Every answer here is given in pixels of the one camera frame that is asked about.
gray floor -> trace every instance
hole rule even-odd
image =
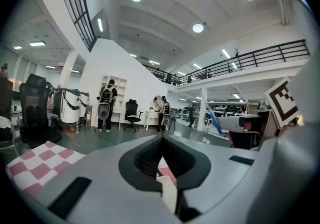
[[[136,133],[132,128],[128,128],[126,131],[123,131],[122,126],[120,130],[118,130],[117,124],[112,125],[112,130],[109,133],[98,133],[97,129],[95,132],[94,127],[83,126],[81,127],[80,133],[78,134],[76,134],[75,132],[62,132],[62,139],[57,142],[57,144],[70,150],[74,150],[83,154],[89,154],[90,152],[98,149],[110,147],[115,144],[131,141],[152,134],[157,134],[156,128],[152,126],[149,126],[148,131],[146,131],[143,126],[139,126],[139,131],[137,131]],[[176,136],[211,145],[230,147],[230,144],[227,140],[204,132],[199,132],[193,128],[184,126],[179,123],[176,124],[175,130],[172,125],[168,134],[174,134]],[[28,146],[26,144],[19,141],[20,140],[18,139],[19,153],[20,155],[22,155],[30,149],[28,149]],[[2,152],[1,156],[3,157],[5,164],[8,164],[10,161],[16,158],[14,150]]]

black pants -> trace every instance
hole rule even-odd
[[[195,118],[194,118],[194,117],[191,117],[191,118],[190,118],[190,125],[188,125],[188,126],[191,127],[192,124],[194,123],[194,121],[195,121]]]
[[[112,109],[110,108],[109,116],[105,120],[105,128],[107,130],[111,130],[111,117],[112,117]],[[98,129],[102,129],[103,123],[104,123],[104,121],[102,119],[98,118]]]
[[[158,128],[156,129],[157,132],[161,132],[162,119],[164,119],[164,114],[163,113],[159,113]],[[165,125],[162,125],[162,131],[164,132],[165,130],[166,130]]]

black office chair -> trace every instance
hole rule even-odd
[[[229,131],[229,133],[234,148],[250,150],[251,148],[258,147],[261,141],[261,134],[258,132],[236,133]]]
[[[0,117],[4,128],[0,128],[0,150],[14,149],[16,156],[19,152],[16,148],[16,133],[11,122],[11,99],[13,83],[6,79],[0,79]]]
[[[61,133],[53,127],[48,126],[47,101],[49,89],[41,86],[20,85],[20,100],[22,108],[22,120],[17,124],[20,128],[20,135],[31,149],[34,149],[46,141],[58,142]]]
[[[132,100],[132,99],[130,99],[129,102],[127,102],[125,104],[125,108],[126,108],[126,110],[125,110],[124,119],[128,120],[130,122],[130,126],[125,127],[123,130],[125,131],[127,128],[132,127],[134,129],[134,132],[136,132],[137,130],[134,127],[134,124],[135,124],[135,122],[141,121],[140,116],[141,116],[142,111],[139,111],[140,114],[139,114],[138,118],[131,117],[131,115],[132,116],[137,115],[137,109],[138,109],[138,105],[137,105],[136,100]]]

person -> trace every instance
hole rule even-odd
[[[8,64],[5,63],[5,64],[1,67],[0,78],[8,79],[8,72],[6,71],[7,69],[8,69]]]
[[[194,118],[195,109],[194,108],[195,108],[195,105],[193,104],[192,107],[190,107],[190,109],[189,109],[190,125],[188,125],[188,127],[191,127],[195,121],[195,118]]]
[[[196,110],[194,113],[194,128],[198,127],[199,116],[200,116],[200,108]]]
[[[112,88],[112,100],[111,103],[109,104],[110,109],[109,109],[109,116],[108,118],[105,120],[105,131],[108,133],[111,131],[111,117],[112,117],[112,111],[115,105],[115,101],[117,100],[117,90],[114,88],[115,86],[115,81],[113,79],[111,79],[109,81],[109,84],[107,85],[107,88]],[[100,95],[101,93],[104,91],[105,86],[102,87],[101,91],[100,91]],[[102,132],[102,126],[103,126],[104,121],[100,118],[98,118],[98,132]]]
[[[152,108],[153,108],[153,110],[155,111],[155,112],[157,112],[158,111],[158,108],[159,108],[159,105],[158,105],[158,98],[154,98],[153,99],[153,103],[152,103]]]
[[[158,127],[157,127],[157,132],[160,133],[161,132],[161,124],[162,124],[162,120],[164,118],[164,113],[165,113],[165,104],[167,103],[166,101],[166,97],[163,96],[161,97],[162,101],[161,103],[159,104],[159,108],[158,108]],[[162,131],[164,132],[166,129],[165,125],[162,125]]]

ceiling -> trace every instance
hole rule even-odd
[[[45,46],[32,47],[31,42]],[[42,0],[20,0],[7,21],[1,43],[37,64],[58,66],[64,63],[72,47],[60,32]],[[13,47],[21,45],[22,49]],[[83,71],[85,61],[78,55],[73,69]]]
[[[234,85],[224,85],[208,88],[208,101],[237,101],[233,94],[237,94],[242,100],[264,100],[265,92],[273,87],[276,83],[281,81],[281,79],[268,79],[251,81],[245,83],[239,83]],[[189,101],[198,101],[196,97],[201,97],[201,89],[191,90],[183,93],[178,93],[179,98],[186,99]]]
[[[120,15],[117,43],[129,53],[137,55],[137,59],[146,65],[153,60],[161,70],[166,70],[173,60],[183,56],[202,37],[217,30],[220,26],[241,19],[244,16],[270,9],[278,5],[277,0],[120,0]],[[108,19],[103,17],[104,26],[108,27]],[[201,33],[195,33],[193,25],[204,25]],[[230,43],[230,50],[236,43]],[[207,66],[223,60],[221,49],[208,53],[194,53],[194,57],[202,56],[199,65]],[[195,70],[193,62],[181,63],[183,73]]]

